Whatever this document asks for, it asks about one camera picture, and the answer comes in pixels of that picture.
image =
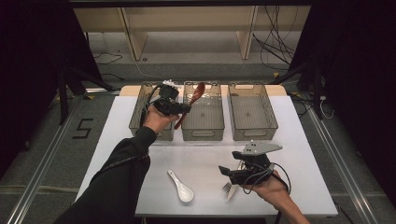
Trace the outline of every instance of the spoon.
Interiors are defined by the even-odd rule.
[[[201,98],[201,96],[202,96],[202,94],[204,94],[204,92],[205,92],[205,83],[204,82],[200,82],[198,84],[197,88],[195,89],[194,93],[192,94],[191,101],[190,101],[189,105],[192,105],[195,101],[197,101],[199,98]],[[184,118],[186,118],[186,115],[187,115],[186,112],[184,112],[183,115],[181,115],[180,120],[175,125],[175,130],[177,130],[178,127],[180,127],[180,125],[183,122]]]
[[[180,198],[180,200],[183,203],[190,202],[192,200],[192,198],[194,197],[194,192],[192,192],[191,189],[189,189],[187,186],[182,184],[180,182],[180,180],[177,179],[177,177],[176,177],[175,173],[173,172],[173,170],[168,170],[168,174],[175,181],[175,184],[176,184],[176,187],[177,187],[178,198]]]

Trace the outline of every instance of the gray floor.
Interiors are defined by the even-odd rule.
[[[299,38],[298,32],[288,37],[288,45],[295,48]],[[94,55],[102,52],[119,54],[121,59],[110,64],[98,64],[103,74],[111,73],[122,77],[120,80],[111,75],[104,75],[104,80],[116,87],[129,84],[140,84],[144,80],[169,79],[183,80],[220,80],[222,83],[235,80],[260,80],[269,82],[274,79],[274,72],[283,74],[283,70],[265,67],[261,60],[261,48],[253,41],[248,60],[242,60],[239,53],[235,33],[150,33],[142,60],[135,64],[128,50],[123,34],[90,34],[91,48]],[[119,56],[103,55],[96,59],[98,63],[107,63]],[[264,52],[262,59],[269,65],[279,68],[287,66]],[[297,91],[295,81],[298,77],[288,80],[284,87],[287,91]],[[96,88],[91,83],[87,87]],[[100,137],[109,109],[115,95],[94,95],[85,98],[77,107],[70,126],[66,130],[64,140],[53,158],[43,182],[30,205],[23,223],[51,223],[76,198],[79,185],[90,164],[96,143]],[[71,105],[77,99],[70,99]],[[296,112],[304,112],[301,104],[296,103]],[[326,111],[332,111],[325,105]],[[9,215],[18,199],[29,184],[35,169],[44,157],[52,137],[58,129],[60,104],[54,99],[48,113],[30,139],[30,149],[23,151],[12,163],[6,175],[0,181],[0,223],[7,222]],[[91,128],[87,138],[76,139],[85,132],[78,131],[78,125]],[[308,112],[301,116],[305,134],[312,147],[320,171],[335,202],[345,210],[354,223],[363,223],[349,192],[337,172],[335,164],[325,147],[312,115]],[[396,220],[395,208],[389,202],[380,186],[366,167],[364,160],[356,154],[356,148],[346,133],[343,124],[334,116],[324,119],[332,139],[338,147],[347,168],[352,173],[361,192],[368,201],[378,223],[390,224]],[[349,223],[346,215],[340,212],[337,217],[309,218],[312,223]],[[268,217],[267,223],[274,218]]]

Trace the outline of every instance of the human arm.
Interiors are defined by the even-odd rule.
[[[150,107],[135,137],[116,145],[84,193],[55,223],[132,223],[149,170],[149,146],[156,140],[156,133],[176,119],[178,116],[164,116]]]
[[[266,202],[274,206],[280,211],[291,224],[305,224],[309,223],[308,219],[300,211],[300,208],[289,196],[285,186],[275,177],[271,176],[267,181],[260,185],[244,186],[246,189],[254,190]]]

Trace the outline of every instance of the white ceramic spoon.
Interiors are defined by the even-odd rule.
[[[168,170],[168,174],[172,177],[172,179],[175,181],[176,187],[177,187],[177,194],[180,200],[183,203],[188,203],[192,200],[194,197],[194,192],[192,192],[191,189],[189,189],[187,186],[182,184],[180,180],[176,177],[175,173],[173,170]]]

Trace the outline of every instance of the transparent storage container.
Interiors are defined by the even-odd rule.
[[[132,114],[131,122],[129,123],[129,129],[131,129],[132,134],[135,136],[136,131],[140,128],[140,121],[142,117],[142,110],[145,107],[150,93],[156,86],[156,83],[145,82],[140,87],[140,92],[137,97],[136,106],[134,107],[134,113]],[[156,90],[152,97],[158,95],[159,90]],[[172,122],[168,124],[162,132],[157,134],[156,141],[172,141],[174,138],[174,127],[175,123]]]
[[[184,83],[183,103],[188,104],[199,82]],[[221,141],[224,116],[221,86],[218,81],[206,81],[205,92],[191,108],[181,124],[184,141]]]
[[[234,141],[273,139],[278,126],[262,83],[230,83],[227,98]]]

